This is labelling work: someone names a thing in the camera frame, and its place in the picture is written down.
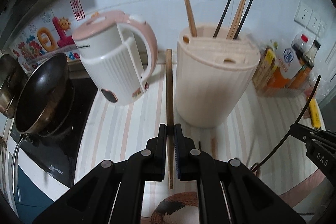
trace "electric kettle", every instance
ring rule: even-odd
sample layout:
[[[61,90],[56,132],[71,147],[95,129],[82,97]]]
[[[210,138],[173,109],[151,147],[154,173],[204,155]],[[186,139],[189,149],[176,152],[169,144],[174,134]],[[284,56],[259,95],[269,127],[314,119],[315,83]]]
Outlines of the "electric kettle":
[[[145,70],[134,35],[146,47]],[[119,10],[102,13],[80,25],[72,37],[83,66],[108,101],[128,105],[146,91],[157,63],[158,44],[141,16]]]

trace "black bottle cap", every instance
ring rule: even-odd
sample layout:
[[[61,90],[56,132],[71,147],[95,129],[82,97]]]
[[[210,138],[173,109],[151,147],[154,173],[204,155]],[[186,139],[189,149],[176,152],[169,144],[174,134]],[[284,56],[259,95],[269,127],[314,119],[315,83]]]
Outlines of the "black bottle cap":
[[[319,50],[321,47],[321,44],[315,39],[313,42],[313,45]]]

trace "black stove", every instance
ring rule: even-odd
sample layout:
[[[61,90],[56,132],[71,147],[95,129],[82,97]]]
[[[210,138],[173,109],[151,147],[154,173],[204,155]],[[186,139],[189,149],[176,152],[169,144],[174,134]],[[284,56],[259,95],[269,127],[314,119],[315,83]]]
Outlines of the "black stove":
[[[97,93],[90,78],[72,79],[75,89],[73,105],[64,124],[52,136],[33,135],[32,142],[23,142],[21,149],[44,171],[67,187],[72,187],[79,146],[85,124]],[[15,125],[11,137],[17,143],[20,134]]]

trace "metal pan handle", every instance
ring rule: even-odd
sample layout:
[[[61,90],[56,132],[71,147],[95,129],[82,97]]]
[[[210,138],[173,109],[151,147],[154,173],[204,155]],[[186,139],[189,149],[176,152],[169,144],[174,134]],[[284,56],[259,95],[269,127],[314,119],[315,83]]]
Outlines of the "metal pan handle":
[[[17,189],[17,157],[19,154],[21,144],[26,140],[29,140],[29,135],[27,134],[21,135],[19,141],[16,144],[16,147],[13,153],[12,166],[11,166],[13,197],[15,197],[15,193],[16,193],[15,190]]]

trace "blue cabinet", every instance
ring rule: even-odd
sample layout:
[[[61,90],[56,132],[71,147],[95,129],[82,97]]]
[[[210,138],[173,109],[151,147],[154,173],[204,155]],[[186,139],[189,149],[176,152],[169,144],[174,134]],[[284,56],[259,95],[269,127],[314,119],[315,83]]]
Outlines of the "blue cabinet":
[[[31,224],[52,203],[53,201],[19,167],[15,205],[17,214],[23,224]]]

